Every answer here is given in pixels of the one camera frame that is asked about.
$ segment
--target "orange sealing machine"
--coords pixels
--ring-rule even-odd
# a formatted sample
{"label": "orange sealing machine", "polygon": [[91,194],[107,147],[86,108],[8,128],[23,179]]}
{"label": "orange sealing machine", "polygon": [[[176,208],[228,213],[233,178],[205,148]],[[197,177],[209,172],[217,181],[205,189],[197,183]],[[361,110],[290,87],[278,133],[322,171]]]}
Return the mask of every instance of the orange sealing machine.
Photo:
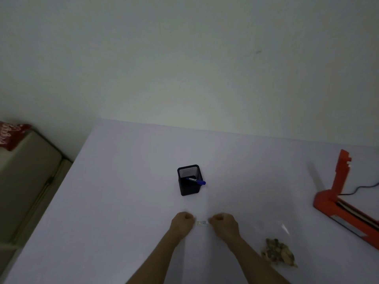
{"label": "orange sealing machine", "polygon": [[339,198],[350,171],[350,161],[349,153],[342,149],[332,189],[318,192],[313,206],[379,249],[379,222]]}

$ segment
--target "red bag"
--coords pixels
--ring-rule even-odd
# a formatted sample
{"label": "red bag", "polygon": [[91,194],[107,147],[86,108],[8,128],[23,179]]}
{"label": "red bag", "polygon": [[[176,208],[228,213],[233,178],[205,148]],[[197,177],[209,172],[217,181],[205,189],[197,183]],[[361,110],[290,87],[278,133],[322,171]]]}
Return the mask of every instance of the red bag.
{"label": "red bag", "polygon": [[31,128],[30,124],[12,125],[0,121],[0,147],[12,151],[26,135],[26,131]]}

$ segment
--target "forearm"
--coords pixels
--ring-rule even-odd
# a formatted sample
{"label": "forearm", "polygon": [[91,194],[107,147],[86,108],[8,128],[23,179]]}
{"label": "forearm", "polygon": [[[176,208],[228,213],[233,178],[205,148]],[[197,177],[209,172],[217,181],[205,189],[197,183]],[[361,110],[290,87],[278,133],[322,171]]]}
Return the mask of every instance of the forearm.
{"label": "forearm", "polygon": [[289,284],[241,237],[228,243],[249,284]]}
{"label": "forearm", "polygon": [[171,256],[180,239],[168,231],[127,284],[163,284]]}

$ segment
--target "blue marker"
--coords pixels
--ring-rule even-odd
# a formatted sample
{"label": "blue marker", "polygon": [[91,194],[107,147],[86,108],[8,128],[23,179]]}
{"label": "blue marker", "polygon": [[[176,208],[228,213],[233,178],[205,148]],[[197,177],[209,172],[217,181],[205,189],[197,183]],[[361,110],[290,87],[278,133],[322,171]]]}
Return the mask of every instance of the blue marker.
{"label": "blue marker", "polygon": [[194,179],[194,178],[189,178],[189,177],[186,177],[187,180],[190,180],[190,181],[194,181],[196,182],[198,185],[205,185],[206,182],[204,180],[199,180],[199,179]]}

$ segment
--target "dried mushroom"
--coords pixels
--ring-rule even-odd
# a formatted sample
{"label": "dried mushroom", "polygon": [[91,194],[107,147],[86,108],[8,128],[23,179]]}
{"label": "dried mushroom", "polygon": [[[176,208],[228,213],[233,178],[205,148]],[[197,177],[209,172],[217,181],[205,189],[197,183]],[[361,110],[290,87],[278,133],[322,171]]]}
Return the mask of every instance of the dried mushroom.
{"label": "dried mushroom", "polygon": [[266,248],[261,252],[262,258],[270,263],[278,264],[284,262],[289,266],[297,268],[295,256],[284,243],[280,243],[277,239],[266,239]]}

